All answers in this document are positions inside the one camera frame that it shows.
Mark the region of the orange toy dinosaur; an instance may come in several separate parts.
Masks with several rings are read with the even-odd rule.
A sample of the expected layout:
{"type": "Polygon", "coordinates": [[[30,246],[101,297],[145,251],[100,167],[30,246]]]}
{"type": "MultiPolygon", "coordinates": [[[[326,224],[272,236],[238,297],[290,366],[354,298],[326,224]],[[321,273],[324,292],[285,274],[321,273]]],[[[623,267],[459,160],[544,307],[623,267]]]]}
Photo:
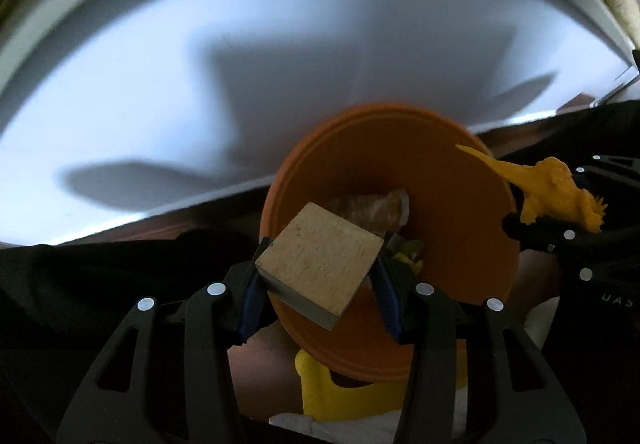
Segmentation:
{"type": "Polygon", "coordinates": [[[603,199],[579,188],[572,172],[561,160],[549,157],[535,165],[520,165],[496,160],[468,146],[457,145],[457,148],[521,189],[523,224],[532,225],[538,217],[549,216],[579,224],[588,233],[600,234],[606,209],[603,199]]]}

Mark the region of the wooden block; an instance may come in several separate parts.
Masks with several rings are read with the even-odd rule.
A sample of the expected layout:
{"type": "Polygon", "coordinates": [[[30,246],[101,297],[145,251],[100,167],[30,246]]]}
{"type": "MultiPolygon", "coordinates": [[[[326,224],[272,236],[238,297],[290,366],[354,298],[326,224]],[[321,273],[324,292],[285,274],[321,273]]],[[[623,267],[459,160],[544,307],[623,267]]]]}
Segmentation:
{"type": "Polygon", "coordinates": [[[273,297],[331,331],[382,246],[381,237],[309,202],[269,242],[255,265],[273,297]]]}

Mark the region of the orange trash bin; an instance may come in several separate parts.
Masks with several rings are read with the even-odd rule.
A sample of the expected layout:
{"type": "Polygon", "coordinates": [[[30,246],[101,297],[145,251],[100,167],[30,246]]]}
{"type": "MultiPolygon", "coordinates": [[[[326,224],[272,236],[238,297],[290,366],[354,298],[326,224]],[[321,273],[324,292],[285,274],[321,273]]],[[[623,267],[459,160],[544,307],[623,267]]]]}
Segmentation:
{"type": "Polygon", "coordinates": [[[509,184],[461,151],[487,147],[463,127],[424,108],[350,108],[303,136],[277,170],[260,233],[274,238],[309,202],[405,190],[406,225],[385,242],[420,268],[420,279],[454,300],[480,304],[509,295],[518,243],[502,229],[515,210],[509,184]]]}

